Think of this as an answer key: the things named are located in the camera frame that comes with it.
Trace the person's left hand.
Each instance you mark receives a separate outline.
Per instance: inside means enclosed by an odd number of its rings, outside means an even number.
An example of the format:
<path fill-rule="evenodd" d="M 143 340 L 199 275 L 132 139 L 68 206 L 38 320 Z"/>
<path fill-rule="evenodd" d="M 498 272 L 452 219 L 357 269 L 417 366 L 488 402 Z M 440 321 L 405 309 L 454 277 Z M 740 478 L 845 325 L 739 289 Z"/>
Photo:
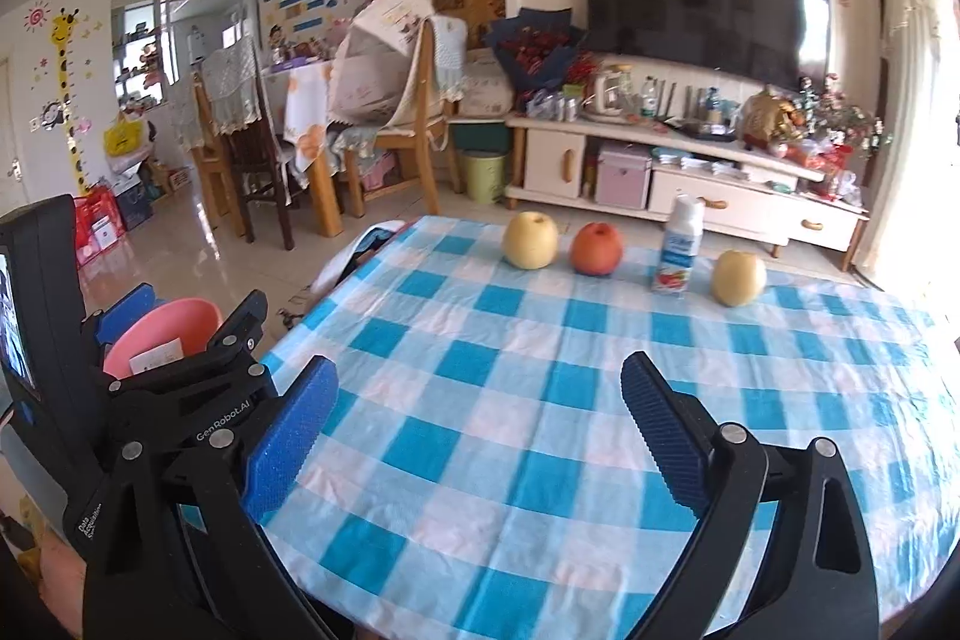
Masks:
<path fill-rule="evenodd" d="M 85 562 L 55 531 L 46 530 L 39 546 L 39 567 L 39 594 L 46 608 L 71 637 L 82 637 Z"/>

